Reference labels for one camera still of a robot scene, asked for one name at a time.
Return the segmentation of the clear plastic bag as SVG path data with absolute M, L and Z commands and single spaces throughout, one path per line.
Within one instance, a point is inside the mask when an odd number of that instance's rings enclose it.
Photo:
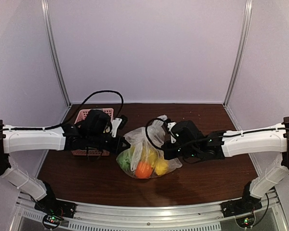
M 116 161 L 128 176 L 136 179 L 161 177 L 182 167 L 178 158 L 164 159 L 164 153 L 156 149 L 147 139 L 146 132 L 154 145 L 161 147 L 164 143 L 164 122 L 168 117 L 161 115 L 147 128 L 140 127 L 124 135 L 131 147 L 121 152 Z

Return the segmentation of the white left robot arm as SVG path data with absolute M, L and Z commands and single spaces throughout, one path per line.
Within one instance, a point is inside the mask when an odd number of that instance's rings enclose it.
M 11 163 L 9 154 L 20 151 L 56 150 L 89 151 L 97 149 L 119 154 L 130 148 L 126 139 L 117 134 L 128 119 L 122 115 L 112 119 L 102 110 L 92 109 L 84 120 L 75 124 L 62 123 L 52 127 L 14 127 L 0 120 L 0 177 L 31 195 L 48 213 L 54 214 L 60 204 L 51 187 L 31 177 Z

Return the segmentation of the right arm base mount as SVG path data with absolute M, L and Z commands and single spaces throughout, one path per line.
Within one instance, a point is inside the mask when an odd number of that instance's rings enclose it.
M 223 202 L 220 206 L 224 218 L 235 217 L 236 224 L 244 229 L 251 228 L 255 224 L 254 212 L 262 208 L 260 201 L 255 204 L 244 203 L 242 198 Z

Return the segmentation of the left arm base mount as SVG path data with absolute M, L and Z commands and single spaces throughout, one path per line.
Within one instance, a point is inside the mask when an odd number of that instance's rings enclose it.
M 34 208 L 45 213 L 42 218 L 42 225 L 47 230 L 57 229 L 60 225 L 67 223 L 67 218 L 73 218 L 76 212 L 76 204 L 67 201 L 57 200 L 54 207 L 42 205 L 35 202 Z

